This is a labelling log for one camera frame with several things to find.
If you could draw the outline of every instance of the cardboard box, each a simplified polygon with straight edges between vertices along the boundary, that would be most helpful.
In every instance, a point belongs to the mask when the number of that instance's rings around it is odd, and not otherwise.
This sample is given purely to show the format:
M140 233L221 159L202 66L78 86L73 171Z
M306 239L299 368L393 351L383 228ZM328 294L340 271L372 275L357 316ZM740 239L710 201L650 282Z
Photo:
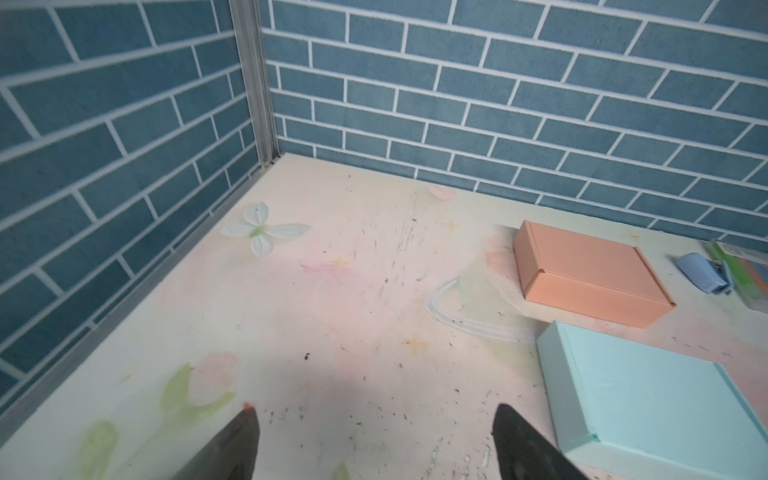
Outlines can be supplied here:
M768 432L721 365L560 322L536 346L570 460L635 480L768 478Z
M638 248L523 222L515 259L525 299L647 328L675 307Z

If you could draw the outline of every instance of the blue box lid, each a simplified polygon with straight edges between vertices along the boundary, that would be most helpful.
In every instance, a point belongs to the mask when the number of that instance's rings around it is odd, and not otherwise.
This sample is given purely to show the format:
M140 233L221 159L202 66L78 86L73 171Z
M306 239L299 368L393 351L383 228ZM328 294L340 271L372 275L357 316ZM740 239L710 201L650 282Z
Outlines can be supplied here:
M558 446L632 478L768 478L768 435L725 369L565 323L537 340Z

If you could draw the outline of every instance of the blue brick wallpaper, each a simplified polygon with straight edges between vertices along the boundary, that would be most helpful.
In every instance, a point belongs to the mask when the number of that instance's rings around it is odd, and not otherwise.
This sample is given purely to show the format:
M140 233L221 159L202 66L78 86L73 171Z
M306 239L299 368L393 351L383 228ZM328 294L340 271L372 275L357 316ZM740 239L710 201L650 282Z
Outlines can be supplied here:
M764 0L260 9L284 151L768 251Z
M2 414L259 165L226 0L0 25Z

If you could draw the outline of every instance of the orange box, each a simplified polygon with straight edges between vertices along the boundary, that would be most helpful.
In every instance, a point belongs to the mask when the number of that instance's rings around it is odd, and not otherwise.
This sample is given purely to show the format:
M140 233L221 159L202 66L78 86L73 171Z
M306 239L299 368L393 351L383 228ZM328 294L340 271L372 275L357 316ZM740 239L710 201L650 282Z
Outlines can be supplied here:
M523 222L515 259L525 299L637 328L675 307L638 248Z

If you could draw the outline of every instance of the green leaf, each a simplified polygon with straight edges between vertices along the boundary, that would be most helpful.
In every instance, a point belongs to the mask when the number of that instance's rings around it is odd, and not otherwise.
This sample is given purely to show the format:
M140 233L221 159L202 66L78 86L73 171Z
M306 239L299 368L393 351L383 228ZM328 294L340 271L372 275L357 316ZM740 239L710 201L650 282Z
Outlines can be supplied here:
M339 462L336 470L333 471L333 480L349 480L349 470L346 469L346 463Z
M101 420L93 424L78 453L78 468L82 480L101 480L107 471L114 447L118 444L118 429L114 423Z
M176 407L187 404L187 391L190 385L190 374L192 367L189 363L184 363L178 372L174 374L165 384L163 396L160 397L160 407L163 412L168 413Z
M200 420L210 418L227 403L235 398L234 392L227 392L213 402L195 407L185 405L166 418L163 428L167 431L177 431L191 427Z

